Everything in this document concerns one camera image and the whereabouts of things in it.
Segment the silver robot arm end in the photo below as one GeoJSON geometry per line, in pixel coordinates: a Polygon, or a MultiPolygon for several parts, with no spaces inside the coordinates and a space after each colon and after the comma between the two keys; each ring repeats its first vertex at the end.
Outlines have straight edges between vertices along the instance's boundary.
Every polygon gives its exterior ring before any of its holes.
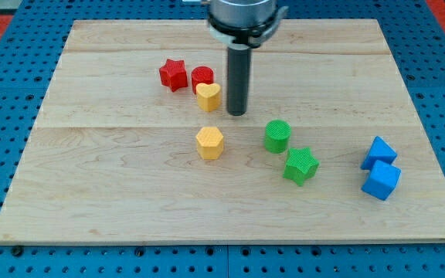
{"type": "Polygon", "coordinates": [[[230,49],[257,49],[276,33],[288,11],[276,0],[212,0],[209,33],[230,49]]]}

